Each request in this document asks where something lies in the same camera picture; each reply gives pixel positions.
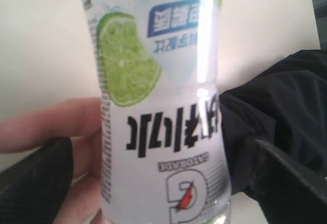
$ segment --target plastic bottle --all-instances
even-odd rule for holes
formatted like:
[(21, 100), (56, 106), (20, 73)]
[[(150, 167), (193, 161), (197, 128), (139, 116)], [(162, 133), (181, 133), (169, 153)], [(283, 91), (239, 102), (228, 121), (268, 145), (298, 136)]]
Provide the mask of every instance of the plastic bottle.
[(229, 223), (221, 0), (82, 0), (102, 91), (105, 223)]

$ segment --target finger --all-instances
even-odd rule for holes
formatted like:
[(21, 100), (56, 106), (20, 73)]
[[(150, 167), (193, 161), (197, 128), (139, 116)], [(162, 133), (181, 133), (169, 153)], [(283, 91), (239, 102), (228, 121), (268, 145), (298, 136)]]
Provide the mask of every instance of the finger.
[(90, 224), (102, 224), (102, 211), (99, 210)]
[(69, 100), (0, 122), (0, 151), (33, 149), (53, 137), (90, 135), (100, 128), (100, 98)]
[(70, 188), (54, 224), (81, 224), (99, 208), (100, 179), (87, 175)]
[(100, 177), (101, 172), (101, 131), (88, 137), (72, 139), (74, 177), (85, 173)]

